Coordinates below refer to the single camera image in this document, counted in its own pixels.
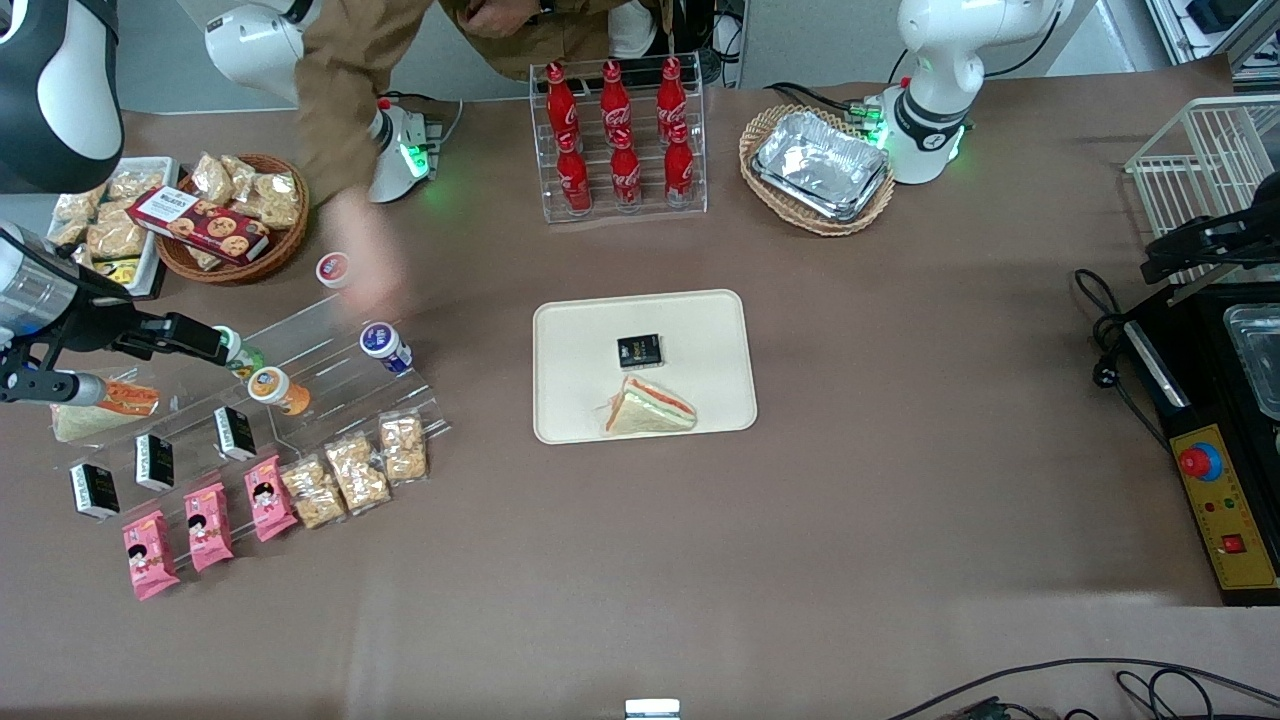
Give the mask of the person hand with watch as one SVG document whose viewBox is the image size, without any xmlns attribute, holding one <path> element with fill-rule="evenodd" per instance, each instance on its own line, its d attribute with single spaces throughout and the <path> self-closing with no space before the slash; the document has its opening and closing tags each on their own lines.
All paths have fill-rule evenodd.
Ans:
<svg viewBox="0 0 1280 720">
<path fill-rule="evenodd" d="M 460 13 L 461 29 L 479 38 L 504 38 L 515 35 L 543 13 L 538 0 L 468 1 Z"/>
</svg>

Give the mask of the blurred person hand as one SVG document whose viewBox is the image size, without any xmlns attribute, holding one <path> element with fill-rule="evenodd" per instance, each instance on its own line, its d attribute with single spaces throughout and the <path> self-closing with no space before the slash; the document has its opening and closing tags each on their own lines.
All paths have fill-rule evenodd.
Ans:
<svg viewBox="0 0 1280 720">
<path fill-rule="evenodd" d="M 329 250 L 348 259 L 342 297 L 355 319 L 393 320 L 404 315 L 408 297 L 403 255 L 385 208 L 369 201 L 366 188 L 347 188 L 320 210 L 320 231 Z"/>
</svg>

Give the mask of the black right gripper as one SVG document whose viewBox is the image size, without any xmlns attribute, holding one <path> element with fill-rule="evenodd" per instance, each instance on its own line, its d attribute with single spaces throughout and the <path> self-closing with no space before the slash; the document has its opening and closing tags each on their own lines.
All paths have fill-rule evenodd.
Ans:
<svg viewBox="0 0 1280 720">
<path fill-rule="evenodd" d="M 179 313 L 134 313 L 132 302 L 102 296 L 101 290 L 87 272 L 72 282 L 26 255 L 3 258 L 1 400 L 105 400 L 106 380 L 58 368 L 65 351 L 111 347 L 145 361 L 177 354 L 227 364 L 220 331 Z"/>
</svg>

